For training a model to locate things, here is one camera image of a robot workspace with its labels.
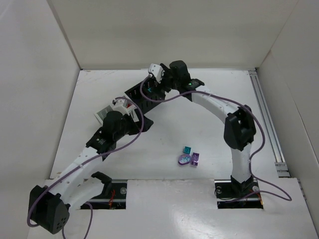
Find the wire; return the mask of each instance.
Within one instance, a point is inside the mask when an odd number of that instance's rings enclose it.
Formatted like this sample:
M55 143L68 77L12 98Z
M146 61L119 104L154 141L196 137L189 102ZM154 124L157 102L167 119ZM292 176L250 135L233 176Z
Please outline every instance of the wire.
M114 196L115 196L115 189L113 189L113 191L111 192L112 196L109 200L109 206L110 206L110 209L112 207L112 204L113 204L113 200L114 200Z
M91 228L92 220L93 220L93 207L92 207L92 205L91 205L90 203L85 203L85 204L90 207L91 217L90 217L89 226L88 226L88 228L87 228L87 230L86 230L86 233L85 233L83 239L86 239L86 237L88 236L89 230L90 230L90 228ZM64 228L62 228L62 236L63 236L63 239L66 239L65 234L64 234Z
M217 197L217 188L215 188L214 194L215 194L215 196ZM218 199L221 199L221 200L230 200L230 199L233 199L233 198L218 198Z
M116 148L116 149L111 150L111 151L108 151L108 152L105 152L105 153L101 153L101 154L96 155L96 156L94 156L94 157L92 157L92 158L89 158L88 160L84 161L81 165L79 165L79 166L77 166L76 168L72 169L70 172L66 173L64 176L62 176L62 177L59 178L57 181L55 181L53 184L51 184L49 187L47 187L47 188L43 191L43 193L41 193L40 196L34 201L34 203L32 204L32 206L30 207L30 210L29 210L28 216L27 216L27 220L26 220L26 223L28 224L29 227L34 228L34 227L39 226L38 224L32 224L32 223L31 223L31 221L30 221L30 219L31 219L31 214L32 214L33 210L35 209L35 206L37 205L37 203L43 198L43 196L44 196L48 191L50 191L53 187L55 187L57 184L59 184L60 182L62 182L65 178L67 178L68 176L70 176L70 175L71 175L72 173L74 173L76 170L80 169L83 165L85 165L85 164L91 162L92 160L94 160L94 159L96 159L96 158L103 157L103 156L109 155L109 154L111 154L111 153L120 151L121 149L124 149L124 148L128 147L129 145L131 145L132 143L134 143L134 142L138 139L138 137L140 137L140 135L141 135L141 133L142 133L142 131L143 131L143 128L144 128L144 117L143 117L142 110L139 108L139 106L138 106L137 104L135 104L133 101L131 101L131 100L125 98L125 97L116 97L116 98L115 98L116 101L119 100L119 99L127 100L128 102L130 102L132 105L134 105L134 106L138 109L139 113L141 114L141 121L142 121L142 123L141 123L141 128L140 128L139 133L136 135L136 137L135 137L134 139L132 139L132 141L128 142L128 143L125 144L124 146L119 147L119 148Z
M140 85L140 93L141 93L141 95L142 95L145 99L147 99L148 101L151 101L151 102L154 102L154 103L164 103L164 102L172 101L172 100L174 100L174 99L176 99L176 98L178 98L178 97L181 97L181 96L184 96L184 95L187 95L187 94L198 93L198 94L207 95L207 96L210 96L210 97L219 99L219 100L228 101L228 102L231 102L231 103L233 103L233 104L236 104L236 105L240 106L241 108L243 108L246 113L250 114L251 117L252 117L252 118L254 119L254 121L256 122L256 124L257 124L257 126L258 126L258 128L259 128L259 130L260 130L260 132L261 132L261 135L262 135L262 139L263 139L263 140L262 140L261 146L260 146L256 151L254 151L254 152L250 155L250 157L249 157L249 172L250 172L250 174L251 174L254 178L256 178L257 180L259 180L259 181L261 181L261 182L264 182L264 183L267 183L267 184L269 184L269 185L271 185L271 186L273 186L273 187L279 189L279 190L282 191L288 198L285 198L285 197L283 197L283 196L280 196L280 195L275 194L275 193L272 193L272 192L268 192L268 191L264 191L264 190L259 190L259 191L254 191L254 192L252 192L252 193L249 193L249 194L245 195L245 196L242 197L242 198L237 198L237 199L234 199L234 200L231 200L231 201L227 201L228 203L237 202L237 201L239 201L239 200L248 198L249 196L251 196L251 195L253 195L253 194L257 194L257 193L268 193L268 194L271 194L271 195L276 196L276 197L278 197L278 198L284 199L284 200L286 200L286 201L292 201L292 200L293 200L293 199L291 198L291 196L290 196L284 189L280 188L279 186L277 186L277 185L275 185L275 184L273 184L273 183L271 183L271 182L268 182L268 181L266 181L266 180L264 180L264 179L261 179L261 178L255 176L255 175L253 174L253 172L252 172L252 169L251 169L251 159L255 156L256 153L258 153L260 150L262 150L262 148L265 146L266 137L265 137L265 132L264 132L264 130L263 130L261 124L259 123L258 119L256 118L256 116L255 116L247 107L245 107L243 104L241 104L241 103L239 103L239 102L237 102L237 101L234 101L234 100L232 100L232 99L228 99L228 98L225 98L225 97L213 95L213 94L210 94L210 93L204 92L204 91L187 91L187 92L181 93L181 94L179 94L179 95L177 95L177 96L174 96L174 97L172 97L172 98L169 98L169 99L167 99L167 100L155 101L155 100L152 100L152 99L148 98L148 97L143 93L143 85L145 84L145 82L146 82L146 80L147 80L148 78L149 78L149 76L147 76L147 77L141 82L141 85Z

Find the purple oval object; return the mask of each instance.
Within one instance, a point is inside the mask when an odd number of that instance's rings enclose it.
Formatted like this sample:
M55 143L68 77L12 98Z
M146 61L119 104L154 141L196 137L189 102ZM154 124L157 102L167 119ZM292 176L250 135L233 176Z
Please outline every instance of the purple oval object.
M179 158L178 158L178 163L180 165L185 165L190 163L191 161L191 156L189 154L182 154Z

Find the white floor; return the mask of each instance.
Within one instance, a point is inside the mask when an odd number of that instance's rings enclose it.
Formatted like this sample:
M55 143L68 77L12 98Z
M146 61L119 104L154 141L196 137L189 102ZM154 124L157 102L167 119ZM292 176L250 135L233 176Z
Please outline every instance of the white floor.
M261 114L247 71L191 69L218 95L229 97ZM82 151L85 143L99 128L94 113L147 75L146 70L81 71L67 116L51 178L57 176ZM186 98L160 104L146 116L154 121L148 132L130 147L110 155L102 172L114 179L228 179L232 170L231 153L223 139L224 125L213 114ZM132 140L125 136L118 146ZM257 132L252 150L261 144ZM200 154L197 168L180 167L177 158L185 146ZM265 148L256 155L253 170L260 176L276 177L274 154L267 139Z
M51 177L77 157L97 130L99 123L94 113L114 97L123 95L146 73L80 73ZM247 71L194 69L190 73L215 93L249 105L261 120ZM253 171L282 186L293 201L262 194L263 210L218 210L213 179L228 179L232 170L231 153L223 140L223 124L184 98L163 103L146 116L154 121L151 129L127 149L110 155L104 168L99 169L114 179L135 179L128 182L127 209L95 210L89 239L318 238L297 180L278 178L268 138L266 147L253 160ZM124 137L118 146L131 139ZM258 132L253 150L260 143ZM184 146L200 154L197 168L177 164ZM260 188L278 193L263 183ZM67 238L82 238L88 221L89 211L74 212L65 227ZM62 237L52 236L42 228L30 229L28 239L42 238Z

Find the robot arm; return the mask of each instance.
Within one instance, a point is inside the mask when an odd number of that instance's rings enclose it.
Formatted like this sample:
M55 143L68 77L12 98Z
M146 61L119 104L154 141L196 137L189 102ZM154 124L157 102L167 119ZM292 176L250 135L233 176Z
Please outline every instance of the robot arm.
M202 81L191 79L183 61L172 62L169 67L164 64L151 64L149 76L157 82L151 92L169 92L174 89L181 94L189 91L213 94ZM244 109L209 95L194 92L184 97L212 112L225 124L224 140L231 148L233 162L231 180L234 190L239 194L242 193L253 181L249 171L249 157L251 143L256 134L254 120Z
M52 234L58 233L69 219L70 212L80 208L91 198L108 195L112 187L112 179L98 172L98 167L108 156L99 157L116 148L116 143L125 135L138 134L144 120L143 132L147 131L153 121L140 115L134 105L125 100L113 102L108 107L108 113L100 127L80 155L50 184L73 171L66 179L51 188L37 203L31 213L31 219ZM29 198L29 210L37 198L46 190L47 186L35 186Z
M187 66L182 61L172 62L170 68L164 64L151 64L149 74L150 77L142 88L143 92L153 100L165 99L165 92L172 89L180 93L188 91L211 93L202 81L190 78ZM141 109L143 115L136 112L136 107L130 106L126 100L110 104L106 108L103 126L95 132L75 161L51 183L78 166L80 169L45 194L31 212L33 221L55 234L64 227L73 209L79 208L103 192L105 195L110 192L112 179L98 172L99 165L107 156L98 158L98 155L114 150L116 142L126 134L139 133L142 126L141 117L144 119L143 131L147 131L153 125L153 121L144 114L159 104L143 98L140 86L141 83L132 87L126 91L126 95ZM191 93L185 97L212 112L225 124L224 139L231 148L233 160L232 185L235 191L243 192L253 181L249 171L251 143L256 133L253 119L244 109L236 108L224 100L201 93ZM96 159L83 165L92 157ZM47 186L33 188L30 193L29 210L46 188Z

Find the purple toy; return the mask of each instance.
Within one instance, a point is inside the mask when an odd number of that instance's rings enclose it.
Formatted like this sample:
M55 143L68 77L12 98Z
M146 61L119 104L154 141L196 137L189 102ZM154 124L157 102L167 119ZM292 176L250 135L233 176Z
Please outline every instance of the purple toy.
M198 160L199 160L199 153L193 153L191 157L191 165L197 166L198 165Z
M188 163L190 163L191 161L191 157L189 154L182 154L179 158L178 158L178 163L180 165L186 165Z

